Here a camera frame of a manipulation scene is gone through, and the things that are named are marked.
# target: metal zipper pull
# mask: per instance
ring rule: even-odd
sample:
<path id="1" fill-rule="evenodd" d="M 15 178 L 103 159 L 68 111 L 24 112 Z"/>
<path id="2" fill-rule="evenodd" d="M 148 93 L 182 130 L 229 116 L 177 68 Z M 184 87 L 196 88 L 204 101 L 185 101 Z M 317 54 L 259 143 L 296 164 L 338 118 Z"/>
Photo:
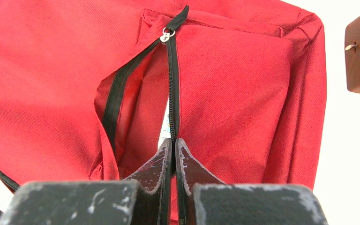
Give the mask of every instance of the metal zipper pull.
<path id="1" fill-rule="evenodd" d="M 358 47 L 357 44 L 351 44 L 351 45 L 348 45 L 348 46 L 345 48 L 345 50 L 348 51 L 348 50 L 350 50 L 350 49 L 352 49 L 352 48 L 356 48 L 356 47 Z"/>
<path id="2" fill-rule="evenodd" d="M 169 33 L 169 32 L 165 32 L 165 30 L 167 30 L 167 28 L 165 27 L 163 30 L 162 30 L 162 36 L 159 38 L 161 40 L 161 42 L 164 44 L 165 42 L 167 42 L 170 37 L 173 37 L 173 35 L 176 33 L 176 31 L 174 30 L 173 33 Z"/>

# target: backpack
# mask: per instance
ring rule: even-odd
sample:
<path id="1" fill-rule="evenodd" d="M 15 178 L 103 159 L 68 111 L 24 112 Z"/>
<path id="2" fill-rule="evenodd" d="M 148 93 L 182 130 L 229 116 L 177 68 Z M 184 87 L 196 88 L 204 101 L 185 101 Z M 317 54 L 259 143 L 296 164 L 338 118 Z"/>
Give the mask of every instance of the backpack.
<path id="1" fill-rule="evenodd" d="M 226 183 L 313 188 L 325 105 L 323 24 L 279 0 L 0 1 L 13 191 L 123 179 L 168 136 Z"/>

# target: seam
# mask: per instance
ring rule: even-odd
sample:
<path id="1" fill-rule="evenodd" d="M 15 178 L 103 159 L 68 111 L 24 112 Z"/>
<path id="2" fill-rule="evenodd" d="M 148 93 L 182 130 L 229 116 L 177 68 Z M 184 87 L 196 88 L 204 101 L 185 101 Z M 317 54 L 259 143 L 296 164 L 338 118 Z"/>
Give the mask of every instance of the seam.
<path id="1" fill-rule="evenodd" d="M 296 129 L 294 132 L 294 137 L 293 137 L 293 144 L 292 144 L 292 152 L 291 152 L 291 159 L 289 162 L 289 169 L 288 169 L 288 177 L 286 178 L 286 183 L 290 182 L 291 179 L 291 169 L 293 167 L 293 159 L 294 159 L 294 150 L 296 147 L 296 140 L 299 136 L 299 126 L 300 126 L 300 114 L 301 114 L 301 104 L 303 102 L 304 99 L 304 82 L 305 82 L 306 78 L 305 76 L 303 77 L 303 82 L 301 83 L 301 91 L 300 91 L 300 99 L 299 99 L 299 107 L 298 108 L 298 112 L 297 112 L 297 120 L 296 120 Z"/>
<path id="2" fill-rule="evenodd" d="M 311 48 L 311 44 L 316 39 L 316 37 L 319 34 L 319 32 L 321 31 L 321 29 L 322 29 L 322 26 L 319 28 L 318 32 L 314 35 L 314 38 L 310 39 L 310 43 L 309 43 L 308 48 Z M 306 71 L 306 67 L 307 67 L 307 63 L 304 65 L 303 71 Z M 295 134 L 294 134 L 294 138 L 293 138 L 292 153 L 291 153 L 291 160 L 289 162 L 288 177 L 286 179 L 287 183 L 289 183 L 290 179 L 291 179 L 291 169 L 292 169 L 293 163 L 294 163 L 293 161 L 294 161 L 294 151 L 295 151 L 296 142 L 297 142 L 296 140 L 297 140 L 297 138 L 299 136 L 300 115 L 301 115 L 301 108 L 302 108 L 302 103 L 303 103 L 303 99 L 304 99 L 304 91 L 305 91 L 305 85 L 304 84 L 305 84 L 305 81 L 306 81 L 306 76 L 303 76 L 303 81 L 301 83 L 301 90 L 300 90 L 299 107 L 298 107 L 299 111 L 297 113 L 296 130 L 295 130 Z"/>
<path id="3" fill-rule="evenodd" d="M 180 8 L 182 8 L 184 0 L 174 0 L 174 3 L 179 6 Z"/>
<path id="4" fill-rule="evenodd" d="M 103 149 L 100 148 L 100 151 L 97 153 L 97 156 L 95 157 L 95 159 L 92 162 L 92 165 L 90 166 L 89 173 L 88 173 L 89 179 L 93 175 L 94 172 L 98 172 L 98 171 L 96 171 L 96 168 L 98 168 L 99 165 L 102 166 L 102 164 L 103 164 Z"/>
<path id="5" fill-rule="evenodd" d="M 303 30 L 302 28 L 300 28 L 300 27 L 296 27 L 295 29 L 299 29 L 299 30 L 301 30 L 301 32 L 303 32 L 304 33 L 304 35 L 306 35 L 306 37 L 308 38 L 308 44 L 310 45 L 314 40 L 315 40 L 315 37 L 317 36 L 317 34 L 321 31 L 321 28 L 318 30 L 318 32 L 315 34 L 315 36 L 313 37 L 313 38 L 310 38 L 309 36 L 308 36 L 308 34 L 306 33 L 306 31 L 305 30 Z"/>
<path id="6" fill-rule="evenodd" d="M 137 36 L 136 36 L 136 43 L 135 44 L 137 44 L 139 42 L 140 31 L 142 29 L 142 22 L 143 22 L 144 12 L 145 12 L 145 9 L 142 9 L 142 11 L 140 12 L 139 26 L 137 27 Z"/>
<path id="7" fill-rule="evenodd" d="M 300 16 L 301 16 L 301 8 L 299 8 L 299 13 L 297 14 L 297 18 L 295 20 L 295 24 L 297 24 L 298 21 L 300 21 Z"/>
<path id="8" fill-rule="evenodd" d="M 164 15 L 164 16 L 167 16 L 169 18 L 174 18 L 173 15 L 170 15 L 168 13 L 165 13 L 165 12 L 158 12 L 158 11 L 155 11 L 155 10 L 152 10 L 152 9 L 149 9 L 149 8 L 146 8 L 144 9 L 144 11 L 151 11 L 151 12 L 154 12 L 154 13 L 157 13 L 157 14 L 160 14 L 160 15 Z M 299 11 L 299 14 L 298 14 L 298 18 L 296 20 L 296 22 L 298 21 L 299 19 L 299 16 L 301 14 L 301 9 Z M 148 24 L 148 25 L 151 25 L 151 23 L 148 23 L 146 18 L 145 18 L 145 14 L 143 14 L 143 19 L 144 21 Z M 206 26 L 206 27 L 211 27 L 211 28 L 217 28 L 217 29 L 223 29 L 225 30 L 225 28 L 222 28 L 222 27 L 218 27 L 218 26 L 215 26 L 215 25 L 212 25 L 212 24 L 208 24 L 208 23 L 204 23 L 204 22 L 201 22 L 201 21 L 198 21 L 198 20 L 193 20 L 193 19 L 189 19 L 187 18 L 186 19 L 186 22 L 189 22 L 189 23 L 193 23 L 195 25 L 202 25 L 202 26 Z M 279 27 L 280 29 L 283 29 L 281 25 L 278 25 L 278 24 L 274 24 L 274 23 L 270 23 L 270 22 L 257 22 L 257 21 L 246 21 L 246 22 L 250 22 L 250 23 L 259 23 L 259 24 L 268 24 L 268 25 L 272 25 L 272 26 L 276 26 L 276 27 Z"/>
<path id="9" fill-rule="evenodd" d="M 111 73 L 110 74 L 110 76 L 111 75 L 113 75 L 113 76 L 117 76 L 121 71 L 123 70 L 123 67 L 121 67 L 121 68 L 119 68 L 119 70 L 118 70 L 118 72 L 116 72 L 115 73 L 115 71 L 113 72 L 113 73 Z M 115 77 L 112 79 L 112 82 L 111 82 L 111 86 L 110 86 L 110 90 L 108 91 L 108 97 L 107 97 L 107 102 L 106 102 L 106 104 L 105 104 L 105 110 L 104 110 L 104 115 L 103 115 L 103 126 L 104 126 L 104 121 L 105 120 L 108 120 L 108 118 L 107 117 L 105 117 L 109 112 L 107 111 L 107 108 L 108 108 L 108 105 L 110 104 L 110 102 L 112 101 L 112 93 L 113 93 L 113 83 L 114 83 L 114 81 L 115 81 Z M 107 132 L 107 135 L 109 135 L 110 133 L 108 133 L 108 132 L 110 132 L 110 128 L 111 128 L 111 122 L 109 123 L 109 127 L 107 126 L 107 129 L 108 130 L 106 130 L 106 132 Z"/>
<path id="10" fill-rule="evenodd" d="M 180 112 L 181 112 L 181 66 L 180 66 L 180 58 L 179 58 L 179 48 L 178 45 L 176 45 L 176 56 L 177 56 L 177 64 L 178 64 L 178 68 L 179 68 L 179 129 L 177 130 L 177 138 L 179 138 L 179 133 L 180 133 L 180 127 L 181 127 L 181 116 L 180 116 Z"/>
<path id="11" fill-rule="evenodd" d="M 136 70 L 136 68 L 140 65 L 140 64 L 137 64 L 136 62 L 137 62 L 137 60 L 135 60 L 135 61 L 132 63 L 132 65 L 130 66 L 129 70 L 127 70 L 126 74 L 123 76 L 122 81 L 121 81 L 121 83 L 120 83 L 120 88 L 118 88 L 117 97 L 116 97 L 116 100 L 115 100 L 115 101 L 117 101 L 118 98 L 119 98 L 119 90 L 122 89 L 122 86 L 126 84 L 126 81 L 127 81 L 127 80 L 129 79 L 129 77 L 132 75 L 132 74 L 130 73 L 130 71 Z M 113 119 L 114 119 L 114 114 L 112 114 L 111 126 L 110 126 L 110 134 L 113 132 L 112 127 L 113 127 L 114 123 L 118 123 L 118 121 L 119 121 L 120 118 L 121 118 L 122 113 L 121 113 L 120 109 L 121 109 L 121 106 L 123 105 L 123 96 L 124 96 L 124 95 L 125 95 L 125 87 L 123 87 L 122 100 L 121 100 L 121 103 L 120 103 L 119 106 L 118 106 L 118 117 L 117 117 L 117 119 L 116 119 L 115 121 L 113 121 Z M 115 136 L 117 130 L 118 130 L 118 128 L 116 127 L 116 128 L 115 128 L 115 131 L 114 131 L 114 132 L 115 132 L 115 133 L 114 133 L 114 136 Z M 115 149 L 115 138 L 112 140 L 112 142 L 113 142 L 113 149 Z"/>

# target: stitching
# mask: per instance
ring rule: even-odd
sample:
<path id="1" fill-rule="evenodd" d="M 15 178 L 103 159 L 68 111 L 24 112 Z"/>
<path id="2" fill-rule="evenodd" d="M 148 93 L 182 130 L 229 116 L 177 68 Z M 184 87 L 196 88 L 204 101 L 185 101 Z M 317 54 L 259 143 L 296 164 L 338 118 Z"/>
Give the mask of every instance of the stitching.
<path id="1" fill-rule="evenodd" d="M 319 34 L 319 32 L 321 31 L 322 29 L 322 26 L 319 28 L 318 32 L 315 34 L 314 36 L 314 39 L 311 39 L 310 40 L 310 43 L 309 43 L 309 48 L 311 48 L 311 44 L 313 43 L 313 41 L 316 39 L 317 35 Z M 286 179 L 286 182 L 289 183 L 290 182 L 290 179 L 291 179 L 291 168 L 293 166 L 293 159 L 294 159 L 294 150 L 295 150 L 295 147 L 296 147 L 296 139 L 297 137 L 299 136 L 299 126 L 300 126 L 300 115 L 301 115 L 301 105 L 302 105 L 302 102 L 303 102 L 303 99 L 304 99 L 304 89 L 305 89 L 305 81 L 306 81 L 306 77 L 303 76 L 303 81 L 301 83 L 301 91 L 300 91 L 300 99 L 299 99 L 299 107 L 298 107 L 298 113 L 297 113 L 297 122 L 296 122 L 296 130 L 295 130 L 295 134 L 294 134 L 294 138 L 293 138 L 293 146 L 292 146 L 292 154 L 291 154 L 291 160 L 290 160 L 290 163 L 289 163 L 289 170 L 288 170 L 288 177 Z"/>
<path id="2" fill-rule="evenodd" d="M 154 13 L 157 13 L 157 14 L 160 14 L 160 15 L 164 15 L 164 16 L 167 16 L 169 18 L 174 18 L 172 15 L 168 14 L 168 13 L 165 13 L 165 12 L 157 12 L 155 10 L 152 10 L 152 9 L 144 9 L 144 11 L 151 11 L 151 12 L 154 12 Z M 148 23 L 147 20 L 145 19 L 144 17 L 144 21 L 148 24 L 148 25 L 152 25 L 151 23 Z M 186 22 L 189 22 L 189 23 L 193 23 L 193 24 L 196 24 L 196 25 L 202 25 L 202 26 L 206 26 L 206 27 L 211 27 L 211 28 L 217 28 L 217 29 L 223 29 L 225 30 L 225 28 L 222 28 L 222 27 L 217 27 L 215 25 L 212 25 L 212 24 L 208 24 L 208 23 L 204 23 L 204 22 L 201 22 L 201 21 L 198 21 L 198 20 L 193 20 L 193 19 L 186 19 Z M 282 29 L 282 27 L 278 24 L 274 24 L 274 23 L 270 23 L 270 22 L 256 22 L 256 21 L 247 21 L 247 22 L 250 22 L 250 23 L 259 23 L 259 24 L 268 24 L 268 25 L 272 25 L 272 26 L 276 26 L 276 27 L 279 27 Z"/>
<path id="3" fill-rule="evenodd" d="M 300 20 L 300 16 L 301 16 L 301 8 L 299 9 L 299 13 L 297 14 L 296 21 L 294 22 L 295 24 L 297 24 L 297 22 Z"/>
<path id="4" fill-rule="evenodd" d="M 176 55 L 177 55 L 177 64 L 178 64 L 178 68 L 179 68 L 179 130 L 177 131 L 177 138 L 179 138 L 179 133 L 180 133 L 180 127 L 181 127 L 181 116 L 180 116 L 180 112 L 181 112 L 181 66 L 180 66 L 180 58 L 179 58 L 179 48 L 176 46 Z"/>
<path id="5" fill-rule="evenodd" d="M 115 73 L 115 71 L 112 72 L 112 73 L 110 74 L 110 76 L 114 76 L 114 75 L 120 73 L 122 70 L 123 70 L 123 67 L 119 68 L 118 71 L 117 71 L 117 73 Z M 114 81 L 115 81 L 115 77 L 112 79 L 111 86 L 110 86 L 110 90 L 109 90 L 109 92 L 108 92 L 107 102 L 106 102 L 106 104 L 105 104 L 105 110 L 104 110 L 104 115 L 103 115 L 103 126 L 104 126 L 106 120 L 108 120 L 108 122 L 109 122 L 109 118 L 107 118 L 108 113 L 109 113 L 109 112 L 108 112 L 108 105 L 109 105 L 109 103 L 112 101 L 112 98 L 113 98 L 112 93 L 113 93 L 113 83 L 114 83 Z"/>
<path id="6" fill-rule="evenodd" d="M 143 9 L 141 11 L 141 13 L 140 13 L 139 26 L 137 27 L 136 44 L 139 42 L 139 37 L 140 37 L 140 31 L 142 29 L 142 22 L 143 22 L 144 12 L 145 12 L 145 9 Z"/>
<path id="7" fill-rule="evenodd" d="M 123 76 L 122 81 L 121 81 L 121 83 L 120 83 L 120 88 L 118 88 L 117 97 L 116 97 L 116 100 L 115 100 L 115 101 L 118 100 L 118 97 L 119 97 L 119 94 L 118 94 L 118 93 L 119 93 L 119 90 L 122 89 L 122 85 L 126 84 L 126 82 L 124 82 L 124 81 L 125 81 L 125 80 L 127 81 L 127 80 L 129 79 L 129 77 L 131 76 L 131 74 L 130 74 L 129 72 L 132 71 L 132 73 L 133 73 L 134 70 L 136 70 L 136 68 L 140 65 L 140 64 L 137 64 L 137 63 L 136 63 L 136 62 L 138 61 L 137 59 L 138 59 L 138 58 L 136 57 L 135 60 L 134 60 L 134 62 L 133 62 L 133 64 L 130 66 L 129 70 L 128 70 L 128 71 L 126 72 L 126 74 Z M 113 132 L 112 127 L 113 127 L 113 125 L 114 125 L 114 122 L 115 122 L 115 123 L 118 123 L 118 121 L 120 120 L 120 117 L 121 117 L 121 114 L 122 114 L 121 111 L 120 111 L 120 107 L 121 107 L 122 105 L 123 105 L 123 99 L 122 99 L 122 101 L 121 101 L 121 104 L 119 104 L 118 107 L 115 107 L 115 108 L 114 108 L 114 110 L 116 110 L 116 109 L 118 108 L 119 111 L 118 111 L 118 117 L 117 117 L 116 121 L 113 121 L 114 117 L 113 117 L 113 114 L 112 114 L 110 134 Z M 112 141 L 113 141 L 113 145 L 114 145 L 113 149 L 115 149 L 115 139 L 113 139 Z"/>

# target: zipper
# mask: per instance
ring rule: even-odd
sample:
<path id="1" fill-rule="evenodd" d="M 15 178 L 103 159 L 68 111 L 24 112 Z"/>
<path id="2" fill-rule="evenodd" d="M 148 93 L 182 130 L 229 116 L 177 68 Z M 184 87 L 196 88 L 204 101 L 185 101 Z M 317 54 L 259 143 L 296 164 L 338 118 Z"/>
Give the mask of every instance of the zipper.
<path id="1" fill-rule="evenodd" d="M 141 61 L 159 44 L 159 39 L 155 40 L 151 45 L 144 49 L 140 54 L 133 58 L 129 63 L 124 65 L 117 72 L 114 81 L 111 84 L 110 91 L 108 93 L 107 103 L 105 105 L 105 111 L 103 116 L 103 127 L 107 133 L 114 155 L 115 151 L 115 132 L 117 127 L 117 120 L 120 111 L 120 105 L 122 103 L 123 94 L 125 91 L 125 84 L 128 81 L 130 75 L 139 66 Z"/>
<path id="2" fill-rule="evenodd" d="M 129 63 L 124 65 L 117 72 L 108 93 L 107 103 L 103 115 L 103 127 L 107 133 L 114 155 L 115 150 L 115 132 L 117 129 L 117 121 L 120 112 L 120 105 L 123 100 L 125 84 L 139 66 L 141 61 L 159 44 L 166 45 L 168 52 L 169 67 L 169 126 L 171 131 L 172 149 L 175 147 L 176 138 L 179 130 L 179 65 L 177 63 L 176 52 L 176 30 L 185 22 L 188 15 L 189 7 L 184 9 L 175 16 L 163 29 L 163 35 L 144 49 L 140 54 L 133 58 Z M 172 152 L 172 160 L 175 159 L 174 151 Z M 172 164 L 172 174 L 174 174 L 176 164 Z"/>
<path id="3" fill-rule="evenodd" d="M 179 63 L 177 59 L 176 30 L 185 22 L 189 6 L 174 17 L 162 30 L 163 35 L 159 38 L 166 45 L 169 74 L 169 127 L 172 141 L 172 176 L 176 174 L 176 139 L 179 134 L 180 107 L 179 107 Z"/>

